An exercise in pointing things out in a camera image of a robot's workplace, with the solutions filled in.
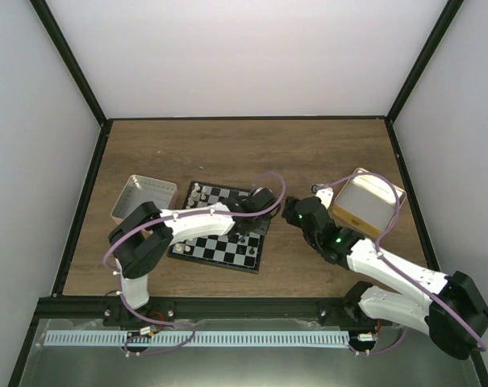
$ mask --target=open box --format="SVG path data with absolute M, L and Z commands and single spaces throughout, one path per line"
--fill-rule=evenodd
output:
M 132 175 L 116 201 L 111 217 L 120 224 L 140 204 L 154 202 L 157 208 L 173 208 L 177 200 L 177 185 L 168 181 Z

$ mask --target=gray floor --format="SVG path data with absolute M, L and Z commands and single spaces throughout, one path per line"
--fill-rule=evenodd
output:
M 55 326 L 50 322 L 46 327 L 64 328 Z M 43 337 L 44 330 L 40 328 L 36 340 Z M 382 345 L 397 334 L 397 330 L 383 328 Z M 117 347 L 35 345 L 21 385 L 479 386 L 471 361 L 454 360 L 417 331 L 411 331 L 395 351 L 370 358 L 340 349 L 182 348 L 162 356 L 127 359 Z

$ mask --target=black square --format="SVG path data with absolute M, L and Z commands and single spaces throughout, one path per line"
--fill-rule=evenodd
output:
M 232 264 L 233 261 L 235 260 L 235 254 L 232 252 L 227 252 L 224 254 L 224 262 L 228 262 L 229 264 Z
M 244 265 L 245 266 L 248 266 L 249 268 L 253 268 L 254 267 L 254 258 L 251 257 L 251 256 L 246 256 L 245 257 L 245 261 L 244 261 Z
M 213 256 L 215 255 L 215 250 L 204 250 L 204 253 L 202 254 L 202 256 L 204 258 L 207 258 L 208 260 L 212 260 L 213 259 Z
M 251 246 L 253 248 L 257 248 L 260 240 L 258 238 L 251 238 L 249 237 L 249 241 L 247 243 L 248 246 Z
M 247 251 L 247 247 L 244 246 L 243 244 L 239 244 L 238 246 L 236 246 L 236 254 L 242 254 L 244 256 L 246 251 Z
M 221 252 L 225 252 L 226 251 L 226 246 L 227 246 L 227 242 L 217 242 L 217 247 L 215 248 L 216 250 L 220 250 Z

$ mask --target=white square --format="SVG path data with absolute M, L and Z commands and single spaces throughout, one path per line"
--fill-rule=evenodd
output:
M 209 248 L 210 250 L 215 250 L 217 248 L 217 241 L 214 239 L 207 239 L 205 248 Z
M 240 266 L 244 266 L 245 256 L 241 254 L 236 254 L 235 259 L 233 260 L 233 264 L 239 264 Z
M 213 260 L 216 260 L 218 262 L 223 262 L 224 261 L 224 256 L 226 255 L 225 252 L 221 251 L 216 251 L 215 254 L 213 255 Z
M 229 189 L 222 188 L 222 189 L 220 190 L 220 194 L 219 194 L 219 196 L 220 196 L 221 198 L 229 198 L 229 192 L 230 192 L 230 191 L 229 191 Z
M 199 256 L 201 258 L 203 258 L 203 254 L 204 254 L 204 250 L 205 248 L 200 248 L 199 246 L 195 246 L 194 247 L 194 254 L 192 254 L 193 256 Z
M 226 252 L 236 252 L 236 245 L 234 243 L 228 243 L 226 246 Z

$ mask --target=red wire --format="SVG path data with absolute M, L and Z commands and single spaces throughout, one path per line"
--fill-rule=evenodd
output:
M 161 312 L 158 312 L 156 310 L 153 310 L 152 312 L 150 312 L 148 314 L 148 316 L 153 316 L 153 315 L 156 315 L 161 321 L 165 321 L 165 316 L 161 313 Z M 157 328 L 157 332 L 156 333 L 160 333 L 161 331 L 163 331 L 163 326 L 160 325 L 158 328 Z

